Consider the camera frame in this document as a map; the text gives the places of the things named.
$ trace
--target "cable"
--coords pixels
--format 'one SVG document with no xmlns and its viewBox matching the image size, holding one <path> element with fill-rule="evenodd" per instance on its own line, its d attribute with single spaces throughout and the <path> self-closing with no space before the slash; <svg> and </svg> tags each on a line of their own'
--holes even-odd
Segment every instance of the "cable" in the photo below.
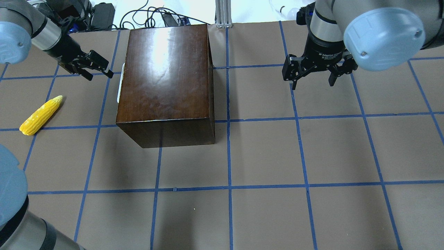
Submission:
<svg viewBox="0 0 444 250">
<path fill-rule="evenodd" d="M 115 24 L 111 24 L 110 26 L 108 26 L 108 28 L 98 28 L 98 29 L 93 29 L 91 31 L 110 31 L 110 30 L 128 30 L 128 29 L 127 28 L 119 28 Z"/>
<path fill-rule="evenodd" d="M 199 19 L 195 19 L 195 18 L 192 18 L 192 17 L 189 17 L 189 16 L 185 16 L 185 15 L 181 15 L 181 14 L 177 14 L 175 11 L 173 11 L 173 10 L 171 10 L 171 9 L 169 9 L 169 8 L 165 8 L 165 7 L 159 7 L 159 8 L 156 8 L 156 7 L 149 7 L 148 9 L 146 9 L 146 10 L 144 10 L 144 9 L 141 9 L 141 8 L 139 8 L 139 9 L 136 9 L 136 10 L 131 10 L 131 11 L 128 11 L 127 13 L 125 13 L 125 15 L 123 15 L 123 17 L 122 17 L 122 19 L 120 20 L 120 23 L 119 23 L 119 27 L 120 28 L 123 28 L 123 23 L 124 23 L 124 19 L 125 19 L 125 17 L 127 16 L 127 15 L 129 15 L 130 13 L 134 13 L 133 14 L 133 18 L 134 18 L 134 16 L 137 14 L 137 12 L 139 12 L 139 11 L 142 11 L 142 12 L 146 12 L 147 13 L 147 19 L 145 20 L 145 23 L 143 23 L 143 24 L 140 24 L 140 23 L 137 23 L 135 20 L 133 20 L 133 21 L 135 21 L 135 23 L 137 24 L 137 25 L 140 25 L 140 26 L 142 26 L 142 25 L 144 25 L 146 28 L 154 28 L 154 26 L 155 26 L 155 23 L 156 23 L 156 21 L 155 21 L 155 19 L 153 18 L 153 15 L 154 15 L 154 13 L 167 13 L 167 11 L 170 11 L 171 12 L 171 14 L 172 15 L 176 15 L 177 17 L 186 17 L 186 18 L 188 18 L 188 19 L 192 19 L 192 20 L 195 20 L 195 21 L 198 21 L 198 22 L 201 22 L 201 23 L 203 23 L 203 24 L 208 24 L 208 25 L 210 25 L 209 23 L 207 23 L 207 22 L 204 22 L 204 21 L 201 21 L 201 20 L 199 20 Z"/>
<path fill-rule="evenodd" d="M 142 7 L 138 8 L 137 10 L 138 10 L 138 11 L 142 10 L 145 6 L 148 5 L 148 2 L 149 2 L 149 0 L 147 0 L 147 2 L 146 2 Z M 137 12 L 135 12 L 135 13 L 133 14 L 133 17 L 132 17 L 133 22 L 135 22 L 137 25 L 146 25 L 146 23 L 147 23 L 146 21 L 145 21 L 145 23 L 140 24 L 140 23 L 136 22 L 136 20 L 134 20 L 134 16 L 135 16 L 136 14 L 137 14 Z"/>
<path fill-rule="evenodd" d="M 88 16 L 88 13 L 86 12 L 86 8 L 85 5 L 82 3 L 81 0 L 77 0 L 79 2 L 79 4 L 82 6 L 83 12 L 85 13 L 85 16 L 83 17 L 82 21 L 86 19 L 86 17 Z"/>
<path fill-rule="evenodd" d="M 132 22 L 128 22 L 128 21 L 124 21 L 123 23 L 122 23 L 122 28 L 125 28 L 124 26 L 125 26 L 125 23 L 127 23 L 127 24 L 131 24 L 132 26 L 133 26 L 133 29 L 136 29 L 136 27 L 134 26 L 134 24 L 132 23 Z"/>
</svg>

